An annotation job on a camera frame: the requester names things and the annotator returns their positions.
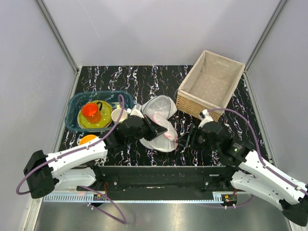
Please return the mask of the pink-trimmed mesh laundry bag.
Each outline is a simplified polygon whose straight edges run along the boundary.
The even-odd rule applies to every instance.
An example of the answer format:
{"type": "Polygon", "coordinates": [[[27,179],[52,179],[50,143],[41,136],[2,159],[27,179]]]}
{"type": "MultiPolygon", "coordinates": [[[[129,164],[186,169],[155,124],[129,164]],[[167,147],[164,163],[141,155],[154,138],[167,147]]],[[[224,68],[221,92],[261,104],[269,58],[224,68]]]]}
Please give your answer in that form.
{"type": "Polygon", "coordinates": [[[152,121],[156,125],[166,128],[167,131],[154,138],[152,141],[140,139],[140,143],[148,149],[157,150],[164,153],[176,150],[178,134],[172,124],[157,112],[152,115],[152,121]]]}

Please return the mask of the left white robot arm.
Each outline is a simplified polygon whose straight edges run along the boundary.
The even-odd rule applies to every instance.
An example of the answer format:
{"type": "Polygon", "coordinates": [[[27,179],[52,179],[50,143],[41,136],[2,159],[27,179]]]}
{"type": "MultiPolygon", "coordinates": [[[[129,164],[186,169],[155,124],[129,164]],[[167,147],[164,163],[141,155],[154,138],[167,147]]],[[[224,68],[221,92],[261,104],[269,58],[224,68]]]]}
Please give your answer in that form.
{"type": "Polygon", "coordinates": [[[34,152],[28,160],[22,182],[26,182],[31,198],[38,199],[50,194],[60,183],[60,176],[83,163],[103,159],[108,154],[121,152],[127,145],[140,139],[152,141],[167,128],[153,122],[147,115],[130,116],[122,123],[93,140],[57,153],[34,152]]]}

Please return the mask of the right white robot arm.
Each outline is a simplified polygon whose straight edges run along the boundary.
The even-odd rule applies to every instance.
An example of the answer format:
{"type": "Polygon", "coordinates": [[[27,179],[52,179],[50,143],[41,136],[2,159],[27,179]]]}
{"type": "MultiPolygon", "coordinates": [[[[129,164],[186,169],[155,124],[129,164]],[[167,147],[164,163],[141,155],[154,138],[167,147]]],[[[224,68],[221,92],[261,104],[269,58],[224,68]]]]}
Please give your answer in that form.
{"type": "Polygon", "coordinates": [[[214,186],[245,191],[277,207],[291,222],[308,224],[308,186],[277,169],[248,144],[235,139],[218,123],[192,125],[177,143],[194,150],[217,151],[225,167],[214,186]]]}

